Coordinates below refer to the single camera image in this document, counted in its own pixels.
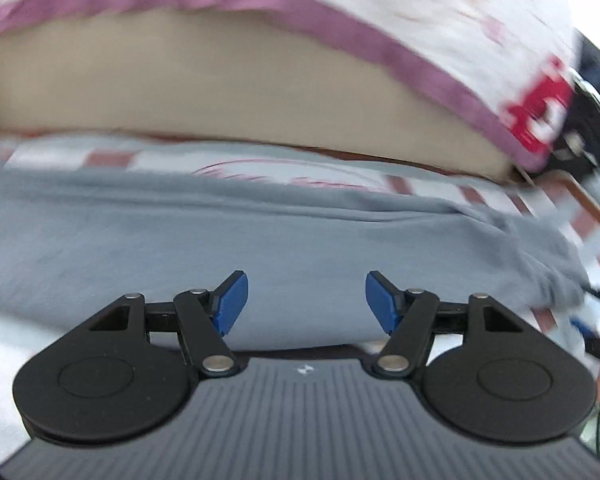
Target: white logo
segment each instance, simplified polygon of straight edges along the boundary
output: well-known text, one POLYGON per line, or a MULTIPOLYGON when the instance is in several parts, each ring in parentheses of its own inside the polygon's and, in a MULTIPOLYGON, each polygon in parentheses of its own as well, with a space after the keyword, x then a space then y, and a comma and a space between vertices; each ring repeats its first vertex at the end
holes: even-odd
POLYGON ((296 370, 298 370, 299 374, 307 375, 314 371, 314 367, 312 367, 310 365, 304 365, 300 368, 296 368, 296 370))

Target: folded gray garment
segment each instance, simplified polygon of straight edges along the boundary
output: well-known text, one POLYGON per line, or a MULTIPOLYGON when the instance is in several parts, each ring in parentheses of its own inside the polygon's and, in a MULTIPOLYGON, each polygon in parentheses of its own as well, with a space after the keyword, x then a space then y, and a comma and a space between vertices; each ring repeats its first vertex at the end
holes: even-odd
POLYGON ((373 340, 365 275, 445 301, 569 308, 586 274, 553 228, 444 200, 125 173, 0 168, 0 308, 67 330, 127 292, 169 301, 244 270, 232 348, 373 340))

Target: beige fabric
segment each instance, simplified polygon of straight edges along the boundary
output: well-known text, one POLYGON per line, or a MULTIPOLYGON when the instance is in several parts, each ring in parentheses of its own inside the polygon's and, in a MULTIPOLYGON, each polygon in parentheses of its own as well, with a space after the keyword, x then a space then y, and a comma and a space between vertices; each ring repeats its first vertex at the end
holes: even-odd
POLYGON ((480 134, 379 66, 256 12, 103 15, 0 38, 0 127, 320 146, 501 176, 480 134))

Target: purple trim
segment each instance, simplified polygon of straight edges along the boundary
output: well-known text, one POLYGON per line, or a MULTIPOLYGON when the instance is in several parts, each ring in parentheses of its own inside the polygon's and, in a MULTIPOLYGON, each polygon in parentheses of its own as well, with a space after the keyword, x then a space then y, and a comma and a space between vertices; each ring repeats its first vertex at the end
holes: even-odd
POLYGON ((265 10, 284 27, 311 34, 368 62, 461 116, 513 161, 539 170, 546 154, 528 152, 467 86, 377 29, 315 0, 19 0, 0 4, 0 35, 55 18, 155 7, 265 10))

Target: metal screw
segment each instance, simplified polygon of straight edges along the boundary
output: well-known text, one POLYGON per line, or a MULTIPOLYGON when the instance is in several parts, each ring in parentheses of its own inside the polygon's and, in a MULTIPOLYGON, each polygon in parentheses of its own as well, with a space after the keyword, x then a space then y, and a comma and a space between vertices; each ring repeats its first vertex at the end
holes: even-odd
POLYGON ((409 368, 409 360, 401 355, 383 355, 378 359, 378 366, 385 372, 403 372, 409 368))
POLYGON ((227 372, 234 366, 234 360, 226 355, 210 355, 202 361, 207 372, 227 372))

